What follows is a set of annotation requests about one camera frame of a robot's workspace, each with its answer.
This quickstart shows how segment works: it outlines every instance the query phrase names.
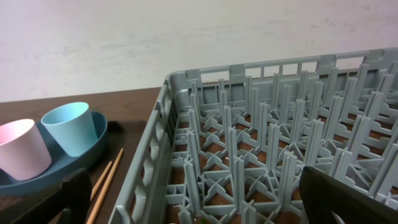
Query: wooden chopstick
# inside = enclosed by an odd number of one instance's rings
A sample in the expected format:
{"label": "wooden chopstick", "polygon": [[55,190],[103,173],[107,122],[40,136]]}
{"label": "wooden chopstick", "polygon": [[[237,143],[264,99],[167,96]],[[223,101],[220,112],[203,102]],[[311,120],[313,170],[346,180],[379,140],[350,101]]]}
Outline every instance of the wooden chopstick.
{"label": "wooden chopstick", "polygon": [[109,186],[111,185],[111,181],[113,179],[113,176],[114,176],[114,173],[116,171],[116,168],[118,168],[118,165],[119,165],[119,162],[120,162],[120,158],[122,157],[122,154],[123,154],[123,148],[120,150],[120,152],[118,154],[118,157],[114,161],[112,169],[109,172],[109,174],[108,174],[108,176],[107,176],[107,178],[105,180],[104,186],[102,187],[101,192],[99,193],[98,199],[97,199],[97,201],[94,204],[94,208],[91,211],[90,216],[88,217],[87,224],[94,223],[95,218],[97,217],[97,214],[100,211],[101,205],[102,205],[102,203],[104,201],[105,195],[106,195],[106,193],[107,193],[107,191],[109,189]]}
{"label": "wooden chopstick", "polygon": [[98,189],[100,188],[102,181],[104,181],[106,174],[108,174],[109,169],[111,168],[112,165],[112,161],[110,161],[108,163],[108,165],[106,166],[105,170],[102,172],[101,176],[99,177],[99,179],[97,180],[97,183],[95,183],[93,190],[91,191],[91,197],[90,197],[90,201],[93,201],[95,195],[97,194]]}

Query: wooden table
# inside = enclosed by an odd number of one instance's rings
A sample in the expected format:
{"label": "wooden table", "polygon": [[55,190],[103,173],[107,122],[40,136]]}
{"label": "wooden table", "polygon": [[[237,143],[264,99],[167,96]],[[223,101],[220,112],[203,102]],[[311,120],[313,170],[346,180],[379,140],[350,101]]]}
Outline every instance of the wooden table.
{"label": "wooden table", "polygon": [[[109,149],[101,160],[89,170],[93,184],[98,180],[108,162],[115,160],[120,148],[124,148],[124,155],[96,219],[96,223],[108,223],[124,178],[136,152],[136,147],[144,131],[150,112],[155,105],[159,90],[160,88],[150,88],[0,103],[0,125],[22,118],[40,121],[41,117],[51,109],[76,101],[87,102],[91,110],[103,113],[109,121]],[[23,198],[0,195],[0,210],[23,200]],[[93,205],[94,203],[92,203],[88,214],[90,214]]]}

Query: dark plastic item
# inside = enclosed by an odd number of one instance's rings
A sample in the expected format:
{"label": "dark plastic item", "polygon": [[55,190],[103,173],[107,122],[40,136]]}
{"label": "dark plastic item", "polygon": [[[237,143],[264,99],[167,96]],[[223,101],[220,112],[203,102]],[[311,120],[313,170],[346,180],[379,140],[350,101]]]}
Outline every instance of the dark plastic item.
{"label": "dark plastic item", "polygon": [[90,195],[90,177],[86,169],[78,169],[58,186],[1,211],[0,224],[48,223],[62,210],[58,223],[84,224],[90,207]]}
{"label": "dark plastic item", "polygon": [[49,149],[52,163],[50,167],[36,178],[19,181],[0,170],[0,194],[29,195],[53,186],[79,168],[91,167],[104,153],[108,121],[99,112],[92,111],[93,121],[98,135],[98,142],[80,157],[70,157],[58,145],[40,122],[36,123],[44,142]]}
{"label": "dark plastic item", "polygon": [[397,223],[398,212],[358,192],[340,181],[306,166],[299,191],[305,213],[312,223],[338,223],[332,212],[345,223]]}

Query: dish rack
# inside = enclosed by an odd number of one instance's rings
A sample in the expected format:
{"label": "dish rack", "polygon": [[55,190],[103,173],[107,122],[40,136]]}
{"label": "dish rack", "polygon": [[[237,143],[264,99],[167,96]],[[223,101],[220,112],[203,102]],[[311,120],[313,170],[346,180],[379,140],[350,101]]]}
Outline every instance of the dish rack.
{"label": "dish rack", "polygon": [[[357,69],[336,67],[358,57]],[[289,65],[295,75],[283,75]],[[245,75],[253,68],[258,78]],[[217,72],[228,80],[202,81]],[[397,209],[397,72],[398,48],[171,73],[109,223],[163,223],[169,205],[175,223],[274,223],[286,212],[306,223],[304,166]]]}

